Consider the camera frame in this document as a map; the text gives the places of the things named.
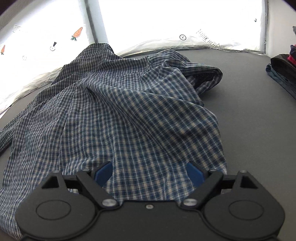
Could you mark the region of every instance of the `exclamation mark symbol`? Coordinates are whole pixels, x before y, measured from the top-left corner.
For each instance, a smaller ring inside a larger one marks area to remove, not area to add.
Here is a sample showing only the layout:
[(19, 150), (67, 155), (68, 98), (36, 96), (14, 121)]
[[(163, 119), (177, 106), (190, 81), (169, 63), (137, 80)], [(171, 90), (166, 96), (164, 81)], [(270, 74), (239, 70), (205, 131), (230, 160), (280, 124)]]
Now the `exclamation mark symbol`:
[(51, 50), (51, 51), (54, 51), (54, 50), (55, 50), (55, 45), (56, 45), (56, 44), (57, 44), (57, 43), (54, 42), (54, 45), (50, 47), (50, 50)]

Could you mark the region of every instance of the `carrot illustration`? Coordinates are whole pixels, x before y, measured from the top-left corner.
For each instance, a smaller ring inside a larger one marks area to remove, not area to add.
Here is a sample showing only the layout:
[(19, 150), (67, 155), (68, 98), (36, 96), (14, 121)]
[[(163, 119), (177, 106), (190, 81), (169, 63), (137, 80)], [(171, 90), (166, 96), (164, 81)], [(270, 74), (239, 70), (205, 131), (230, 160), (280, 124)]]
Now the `carrot illustration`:
[(80, 29), (78, 29), (78, 30), (73, 34), (71, 40), (75, 40), (75, 41), (77, 41), (76, 38), (78, 38), (78, 37), (80, 36), (81, 31), (82, 31), (82, 27), (81, 27)]
[(2, 50), (1, 50), (1, 54), (4, 54), (4, 49), (5, 49), (5, 45), (3, 46)]

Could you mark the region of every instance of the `blue gripper pad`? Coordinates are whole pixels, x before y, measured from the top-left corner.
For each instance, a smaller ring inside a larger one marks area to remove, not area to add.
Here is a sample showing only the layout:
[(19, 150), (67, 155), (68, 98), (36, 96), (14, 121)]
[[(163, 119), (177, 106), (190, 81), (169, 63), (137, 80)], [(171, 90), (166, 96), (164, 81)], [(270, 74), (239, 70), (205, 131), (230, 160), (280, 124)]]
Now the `blue gripper pad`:
[(108, 161), (94, 170), (94, 180), (102, 187), (109, 180), (112, 174), (113, 165)]
[(187, 164), (186, 171), (195, 187), (200, 186), (208, 177), (208, 172), (193, 162)]

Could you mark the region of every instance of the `jeans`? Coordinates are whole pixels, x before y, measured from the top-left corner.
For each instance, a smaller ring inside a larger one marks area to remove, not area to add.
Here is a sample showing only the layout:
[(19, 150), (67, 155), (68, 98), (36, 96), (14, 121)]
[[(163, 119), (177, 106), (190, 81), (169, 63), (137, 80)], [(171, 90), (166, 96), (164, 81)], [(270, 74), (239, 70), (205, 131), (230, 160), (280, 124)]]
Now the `jeans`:
[(279, 83), (290, 95), (296, 99), (296, 84), (290, 82), (287, 78), (276, 72), (271, 64), (266, 66), (267, 74), (273, 78), (277, 83)]

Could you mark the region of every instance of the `blue checkered shirt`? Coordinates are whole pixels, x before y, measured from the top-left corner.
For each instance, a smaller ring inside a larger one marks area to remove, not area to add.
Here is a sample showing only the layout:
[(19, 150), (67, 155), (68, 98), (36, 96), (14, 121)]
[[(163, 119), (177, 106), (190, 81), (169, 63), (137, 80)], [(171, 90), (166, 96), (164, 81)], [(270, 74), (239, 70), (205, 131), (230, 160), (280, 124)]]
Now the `blue checkered shirt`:
[(120, 202), (180, 202), (194, 190), (189, 161), (226, 173), (217, 119), (199, 97), (221, 78), (172, 49), (126, 59), (91, 44), (0, 131), (0, 152), (12, 145), (0, 228), (21, 238), (16, 208), (53, 170), (73, 175), (111, 161), (104, 188)]

